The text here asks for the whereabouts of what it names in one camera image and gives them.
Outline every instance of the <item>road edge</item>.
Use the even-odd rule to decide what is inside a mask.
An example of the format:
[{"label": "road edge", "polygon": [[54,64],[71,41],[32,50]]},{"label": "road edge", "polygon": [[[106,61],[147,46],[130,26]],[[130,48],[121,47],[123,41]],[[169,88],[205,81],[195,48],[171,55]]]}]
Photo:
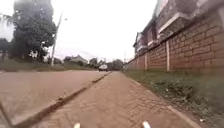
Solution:
[{"label": "road edge", "polygon": [[71,93],[67,96],[61,97],[61,98],[57,99],[56,101],[53,101],[52,103],[49,103],[41,110],[34,112],[32,115],[12,119],[11,122],[12,122],[13,128],[26,128],[26,127],[32,126],[33,124],[39,122],[42,118],[44,118],[47,115],[49,115],[50,113],[56,111],[58,108],[62,107],[63,105],[65,105],[66,103],[68,103],[69,101],[71,101],[72,99],[74,99],[75,97],[77,97],[78,95],[80,95],[81,93],[83,93],[84,91],[86,91],[91,86],[98,83],[99,81],[101,81],[103,78],[105,78],[106,76],[108,76],[111,73],[112,72],[108,72],[108,73],[100,76],[99,78],[93,80],[86,87],[83,87],[77,91],[74,91],[73,93]]}]

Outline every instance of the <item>road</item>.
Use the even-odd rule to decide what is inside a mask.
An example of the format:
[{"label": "road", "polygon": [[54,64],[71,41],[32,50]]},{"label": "road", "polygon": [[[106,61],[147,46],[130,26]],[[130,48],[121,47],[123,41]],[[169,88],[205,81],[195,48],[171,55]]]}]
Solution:
[{"label": "road", "polygon": [[79,90],[104,73],[97,71],[0,74],[0,101],[12,119]]},{"label": "road", "polygon": [[32,128],[191,128],[151,91],[114,72]]}]

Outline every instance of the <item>fence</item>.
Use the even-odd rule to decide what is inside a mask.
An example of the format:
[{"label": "fence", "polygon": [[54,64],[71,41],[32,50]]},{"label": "fence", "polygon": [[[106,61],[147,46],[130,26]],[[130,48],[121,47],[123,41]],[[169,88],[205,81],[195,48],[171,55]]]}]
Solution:
[{"label": "fence", "polygon": [[188,27],[135,57],[126,68],[200,72],[224,69],[224,23],[218,12],[193,20]]}]

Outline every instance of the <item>white car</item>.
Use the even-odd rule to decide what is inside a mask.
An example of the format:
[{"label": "white car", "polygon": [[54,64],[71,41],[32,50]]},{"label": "white car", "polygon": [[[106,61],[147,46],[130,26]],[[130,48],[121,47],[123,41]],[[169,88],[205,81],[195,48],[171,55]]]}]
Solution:
[{"label": "white car", "polygon": [[103,64],[99,67],[99,71],[108,71],[108,66],[106,64]]}]

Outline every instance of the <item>street lamp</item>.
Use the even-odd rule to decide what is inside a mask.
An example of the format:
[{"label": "street lamp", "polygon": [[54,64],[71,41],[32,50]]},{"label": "street lamp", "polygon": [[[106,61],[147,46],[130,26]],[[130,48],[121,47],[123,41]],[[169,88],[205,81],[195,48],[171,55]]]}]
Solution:
[{"label": "street lamp", "polygon": [[58,30],[59,30],[59,27],[61,25],[62,16],[63,16],[63,11],[61,12],[61,16],[60,16],[60,19],[59,19],[59,22],[58,22],[58,25],[57,25],[57,28],[56,28],[56,33],[55,33],[54,45],[53,45],[52,55],[51,55],[51,66],[52,67],[54,66],[54,53],[55,53],[55,47],[56,47],[56,40],[57,40]]}]

